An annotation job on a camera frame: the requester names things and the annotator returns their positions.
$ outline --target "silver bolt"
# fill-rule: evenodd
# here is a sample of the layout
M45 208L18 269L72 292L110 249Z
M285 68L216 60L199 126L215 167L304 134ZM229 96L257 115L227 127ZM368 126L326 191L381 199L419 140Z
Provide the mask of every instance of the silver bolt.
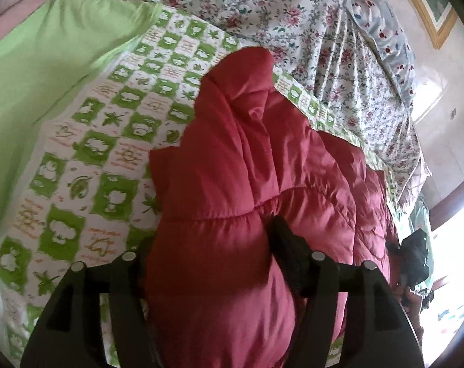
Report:
M371 260L366 260L366 262L363 262L363 265L365 266L365 268L367 268L369 270L376 270L377 269L377 265L375 263L373 263Z
M74 262L74 264L72 264L72 267L70 268L72 271L78 272L84 267L85 267L85 264L83 262Z
M135 257L137 257L137 254L135 252L125 252L123 253L123 255L121 256L121 258L125 261L125 262L130 262L131 260L134 260Z
M312 259L317 260L317 262L321 262L325 258L326 258L326 255L322 252L315 251L314 253L312 253Z

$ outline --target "wall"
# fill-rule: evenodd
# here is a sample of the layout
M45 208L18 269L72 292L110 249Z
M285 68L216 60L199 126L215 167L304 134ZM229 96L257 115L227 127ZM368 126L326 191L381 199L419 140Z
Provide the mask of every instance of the wall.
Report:
M464 180L464 26L459 20L440 50L434 50L409 0L387 0L416 54L422 85L414 116L424 156L433 173L423 188L429 207L437 205ZM456 115L450 119L452 111Z

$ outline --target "framed picture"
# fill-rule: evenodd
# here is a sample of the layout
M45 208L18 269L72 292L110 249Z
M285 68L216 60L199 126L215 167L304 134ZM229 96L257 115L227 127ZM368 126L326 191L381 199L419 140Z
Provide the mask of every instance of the framed picture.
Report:
M411 0L423 20L435 49L448 38L458 15L448 0Z

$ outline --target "light green sheet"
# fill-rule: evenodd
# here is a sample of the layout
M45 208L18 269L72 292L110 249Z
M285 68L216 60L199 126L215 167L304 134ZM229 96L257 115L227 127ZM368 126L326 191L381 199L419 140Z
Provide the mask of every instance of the light green sheet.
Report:
M142 1L49 0L0 41L0 222L42 122L60 114L160 10Z

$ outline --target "red jacket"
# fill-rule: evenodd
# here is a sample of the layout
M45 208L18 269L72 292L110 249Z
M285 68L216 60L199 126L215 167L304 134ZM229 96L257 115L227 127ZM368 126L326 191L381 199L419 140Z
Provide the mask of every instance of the red jacket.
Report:
M268 247L272 215L312 249L373 260L390 276L385 238L397 240L383 173L312 130L274 89L272 69L262 48L227 56L203 77L180 146L149 154L163 213L145 292L166 368L282 364L296 313ZM340 294L334 338L345 303Z

